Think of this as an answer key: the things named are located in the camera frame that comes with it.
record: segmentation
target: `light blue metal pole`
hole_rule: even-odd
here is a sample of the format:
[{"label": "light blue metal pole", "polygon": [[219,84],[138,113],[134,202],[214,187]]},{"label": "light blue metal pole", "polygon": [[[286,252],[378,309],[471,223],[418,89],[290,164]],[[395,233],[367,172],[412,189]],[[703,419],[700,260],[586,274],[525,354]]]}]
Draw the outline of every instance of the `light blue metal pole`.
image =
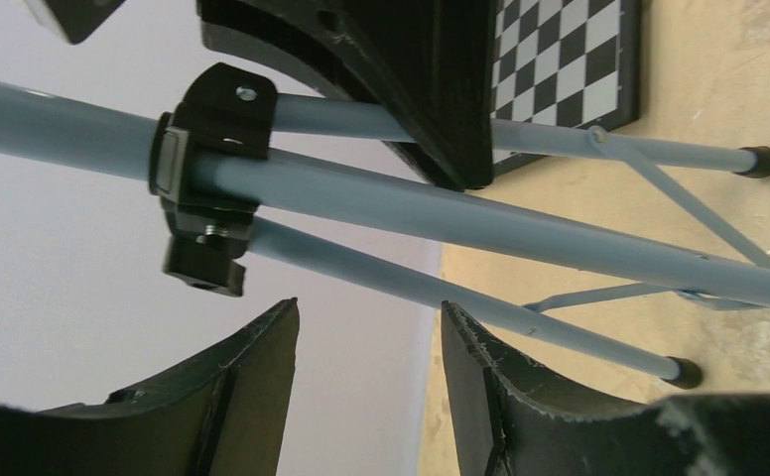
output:
[{"label": "light blue metal pole", "polygon": [[770,307],[768,269],[290,152],[205,154],[195,179],[271,207]]},{"label": "light blue metal pole", "polygon": [[0,82],[0,154],[145,180],[157,122]]},{"label": "light blue metal pole", "polygon": [[451,300],[483,322],[662,379],[680,374],[666,357],[261,218],[249,251],[433,308]]},{"label": "light blue metal pole", "polygon": [[[499,150],[615,160],[593,147],[585,130],[499,119],[491,124],[493,147]],[[281,94],[275,125],[277,131],[414,142],[381,106],[335,99]],[[662,166],[745,172],[756,164],[756,157],[747,151],[618,134],[610,137],[633,146]]]}]

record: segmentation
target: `rubber foot cap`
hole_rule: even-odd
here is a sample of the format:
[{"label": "rubber foot cap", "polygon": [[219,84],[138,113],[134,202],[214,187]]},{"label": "rubber foot cap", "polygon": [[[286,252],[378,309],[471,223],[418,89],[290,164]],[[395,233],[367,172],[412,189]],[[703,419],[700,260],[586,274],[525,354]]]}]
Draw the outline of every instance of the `rubber foot cap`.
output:
[{"label": "rubber foot cap", "polygon": [[752,152],[756,156],[756,164],[749,171],[734,172],[737,176],[750,177],[751,179],[764,179],[770,177],[770,147],[742,147],[742,151]]},{"label": "rubber foot cap", "polygon": [[660,379],[663,382],[674,385],[679,389],[693,389],[704,381],[704,371],[695,362],[680,357],[667,357],[675,361],[680,367],[680,374],[674,379]]}]

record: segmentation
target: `white square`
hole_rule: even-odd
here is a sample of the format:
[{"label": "white square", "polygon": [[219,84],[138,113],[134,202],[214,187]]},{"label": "white square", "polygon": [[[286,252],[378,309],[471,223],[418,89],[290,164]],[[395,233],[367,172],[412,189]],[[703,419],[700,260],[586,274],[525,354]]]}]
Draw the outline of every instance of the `white square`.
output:
[{"label": "white square", "polygon": [[537,5],[537,2],[539,1],[540,0],[521,0],[519,2],[519,16],[525,15],[525,12],[531,10],[531,7]]},{"label": "white square", "polygon": [[575,28],[586,22],[586,14],[589,11],[587,0],[573,0],[561,10],[561,38],[573,32]]},{"label": "white square", "polygon": [[513,154],[511,154],[509,151],[497,151],[493,150],[493,164],[498,164],[505,159],[511,157]]},{"label": "white square", "polygon": [[583,90],[583,122],[612,112],[618,106],[619,74],[612,72]]},{"label": "white square", "polygon": [[549,20],[553,15],[560,12],[563,6],[563,0],[540,0],[540,6],[537,7],[539,9],[537,12],[537,23],[543,25],[546,23],[546,20]]},{"label": "white square", "polygon": [[537,32],[532,33],[528,38],[523,40],[517,49],[516,69],[519,70],[522,66],[528,64],[537,57]]},{"label": "white square", "polygon": [[499,38],[502,34],[502,28],[505,26],[505,11],[502,10],[496,15],[496,35],[494,38]]},{"label": "white square", "polygon": [[543,79],[558,72],[560,64],[561,44],[555,43],[537,55],[537,62],[534,65],[534,83],[539,84]]},{"label": "white square", "polygon": [[558,101],[562,101],[586,84],[586,58],[580,57],[558,71]]},{"label": "white square", "polygon": [[534,88],[523,92],[514,99],[512,120],[522,122],[534,115]]},{"label": "white square", "polygon": [[551,106],[543,109],[534,115],[531,119],[534,124],[544,124],[546,126],[554,126],[558,124],[558,105],[552,104]]},{"label": "white square", "polygon": [[499,109],[514,99],[514,86],[516,85],[516,74],[511,74],[496,87],[496,107]]},{"label": "white square", "polygon": [[500,61],[497,61],[493,64],[493,77],[490,80],[490,84],[496,85],[499,83],[499,68],[502,66],[502,63]]},{"label": "white square", "polygon": [[619,34],[619,2],[615,1],[586,21],[586,51]]},{"label": "white square", "polygon": [[508,27],[507,30],[502,32],[502,38],[499,40],[499,57],[510,52],[512,48],[516,47],[519,43],[519,19],[514,20],[514,23]]}]

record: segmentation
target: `checkered pattern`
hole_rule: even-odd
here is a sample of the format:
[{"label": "checkered pattern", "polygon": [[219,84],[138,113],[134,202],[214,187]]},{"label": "checkered pattern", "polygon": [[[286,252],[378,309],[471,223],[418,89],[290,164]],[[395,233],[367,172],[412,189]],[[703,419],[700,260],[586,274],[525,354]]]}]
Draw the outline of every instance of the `checkered pattern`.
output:
[{"label": "checkered pattern", "polygon": [[498,8],[493,117],[579,127],[619,107],[621,0],[499,0]]}]

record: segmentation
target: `black square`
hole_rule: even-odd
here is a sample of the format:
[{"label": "black square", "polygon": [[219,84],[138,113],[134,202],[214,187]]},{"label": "black square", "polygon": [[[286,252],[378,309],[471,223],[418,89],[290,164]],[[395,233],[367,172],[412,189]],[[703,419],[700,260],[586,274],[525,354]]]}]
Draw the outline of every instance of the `black square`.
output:
[{"label": "black square", "polygon": [[505,7],[505,16],[502,19],[502,31],[508,29],[514,24],[517,18],[519,18],[519,2],[511,2],[510,5]]},{"label": "black square", "polygon": [[514,101],[510,101],[504,106],[496,109],[496,119],[510,121],[514,118]]},{"label": "black square", "polygon": [[519,41],[523,41],[530,37],[532,33],[537,31],[537,8],[540,3],[536,3],[527,12],[522,15],[519,21]]},{"label": "black square", "polygon": [[499,82],[505,80],[516,70],[516,51],[516,48],[511,49],[499,60]]},{"label": "black square", "polygon": [[540,33],[537,37],[537,53],[542,53],[546,48],[558,42],[561,37],[561,12],[556,13],[546,23],[540,25]]},{"label": "black square", "polygon": [[582,57],[584,52],[586,52],[586,23],[561,38],[560,67]]},{"label": "black square", "polygon": [[619,0],[589,0],[589,15],[588,18],[592,18],[593,15],[603,10],[607,5],[618,2]]},{"label": "black square", "polygon": [[584,84],[589,86],[617,70],[618,48],[616,37],[595,47],[586,54],[586,76]]},{"label": "black square", "polygon": [[535,63],[534,59],[528,61],[528,64],[520,67],[517,71],[516,86],[514,87],[514,93],[517,96],[534,87]]},{"label": "black square", "polygon": [[537,114],[557,102],[557,95],[558,75],[555,73],[546,79],[543,79],[543,81],[534,88],[534,113]]},{"label": "black square", "polygon": [[558,103],[557,125],[576,127],[583,122],[583,91],[578,91]]}]

